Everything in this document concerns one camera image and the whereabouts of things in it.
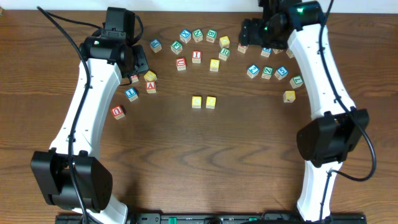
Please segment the blue L block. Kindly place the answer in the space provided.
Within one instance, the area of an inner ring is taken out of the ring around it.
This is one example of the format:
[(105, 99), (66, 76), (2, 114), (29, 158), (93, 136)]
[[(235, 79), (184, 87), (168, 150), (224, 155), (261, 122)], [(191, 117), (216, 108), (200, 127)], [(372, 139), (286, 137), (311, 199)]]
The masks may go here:
[(262, 48), (262, 50), (261, 50), (261, 56), (262, 57), (269, 58), (271, 53), (272, 53), (272, 49), (271, 48)]

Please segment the green R block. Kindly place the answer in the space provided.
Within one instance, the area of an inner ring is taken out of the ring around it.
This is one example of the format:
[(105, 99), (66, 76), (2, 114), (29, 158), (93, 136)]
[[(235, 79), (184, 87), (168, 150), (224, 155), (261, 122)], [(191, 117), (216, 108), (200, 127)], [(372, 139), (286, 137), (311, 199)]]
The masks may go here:
[(230, 49), (222, 47), (220, 52), (219, 52), (219, 59), (227, 61), (230, 53), (231, 53)]

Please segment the yellow C block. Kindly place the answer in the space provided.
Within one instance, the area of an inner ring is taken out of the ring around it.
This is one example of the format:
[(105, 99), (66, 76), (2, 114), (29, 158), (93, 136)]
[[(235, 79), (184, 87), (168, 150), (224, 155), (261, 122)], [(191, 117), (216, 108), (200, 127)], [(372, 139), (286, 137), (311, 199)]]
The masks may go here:
[(201, 108), (201, 101), (202, 101), (202, 97), (201, 96), (193, 96), (192, 97), (192, 108), (200, 109)]

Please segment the yellow O block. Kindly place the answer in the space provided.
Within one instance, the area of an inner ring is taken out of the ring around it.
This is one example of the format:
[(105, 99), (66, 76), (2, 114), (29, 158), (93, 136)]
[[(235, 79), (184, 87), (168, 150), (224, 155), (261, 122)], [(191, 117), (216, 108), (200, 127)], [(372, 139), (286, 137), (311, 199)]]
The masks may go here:
[(216, 97), (207, 96), (207, 98), (206, 98), (206, 108), (215, 109), (215, 106), (216, 106)]

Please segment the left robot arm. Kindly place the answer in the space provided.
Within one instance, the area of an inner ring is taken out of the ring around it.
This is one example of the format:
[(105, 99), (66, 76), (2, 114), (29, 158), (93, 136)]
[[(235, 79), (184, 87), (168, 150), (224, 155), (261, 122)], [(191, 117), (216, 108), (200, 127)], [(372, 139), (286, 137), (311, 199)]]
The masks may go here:
[(99, 161), (107, 112), (123, 78), (148, 71), (138, 39), (102, 30), (80, 45), (78, 82), (65, 120), (47, 152), (36, 151), (30, 167), (45, 202), (84, 216), (84, 221), (126, 223), (128, 207), (112, 194), (113, 178)]

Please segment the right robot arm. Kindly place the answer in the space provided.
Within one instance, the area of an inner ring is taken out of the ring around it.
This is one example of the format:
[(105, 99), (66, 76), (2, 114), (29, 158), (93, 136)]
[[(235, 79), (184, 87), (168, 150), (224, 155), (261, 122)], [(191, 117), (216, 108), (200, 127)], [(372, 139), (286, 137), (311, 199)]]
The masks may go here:
[(296, 137), (305, 172), (295, 213), (267, 212), (263, 223), (365, 223), (362, 214), (330, 211), (336, 178), (348, 154), (367, 139), (369, 114), (357, 109), (341, 80), (331, 52), (326, 23), (329, 13), (317, 1), (259, 1), (260, 19), (242, 23), (243, 46), (289, 50), (302, 74), (311, 122)]

